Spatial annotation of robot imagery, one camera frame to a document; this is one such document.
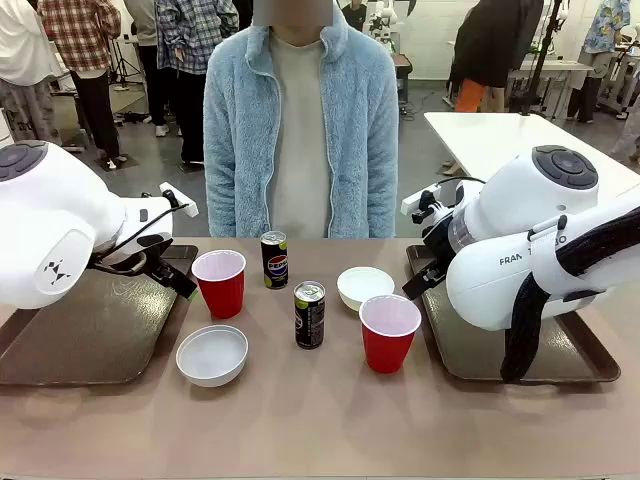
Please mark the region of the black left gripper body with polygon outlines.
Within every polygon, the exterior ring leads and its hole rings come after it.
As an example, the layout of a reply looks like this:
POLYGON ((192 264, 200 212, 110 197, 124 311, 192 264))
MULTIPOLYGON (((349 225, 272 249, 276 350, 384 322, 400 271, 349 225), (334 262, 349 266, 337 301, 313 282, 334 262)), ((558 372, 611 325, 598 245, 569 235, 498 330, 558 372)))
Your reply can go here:
POLYGON ((154 281, 169 281, 173 275, 172 267, 162 259, 162 254, 172 242, 166 232, 137 234, 107 250, 92 253, 89 268, 113 275, 146 275, 154 281))

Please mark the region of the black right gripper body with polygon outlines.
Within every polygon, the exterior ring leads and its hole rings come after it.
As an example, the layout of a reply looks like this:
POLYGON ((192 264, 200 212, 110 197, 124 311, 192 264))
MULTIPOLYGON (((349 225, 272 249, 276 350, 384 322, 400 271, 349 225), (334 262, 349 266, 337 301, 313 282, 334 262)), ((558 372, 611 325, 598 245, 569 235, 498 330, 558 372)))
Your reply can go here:
POLYGON ((437 200, 433 192, 422 192, 418 207, 412 212, 412 221, 421 225, 426 220, 431 224, 422 232, 423 243, 433 256, 433 260, 423 267, 414 278, 419 278, 420 286, 436 286, 446 276, 455 251, 448 239, 448 228, 453 219, 454 208, 437 200))

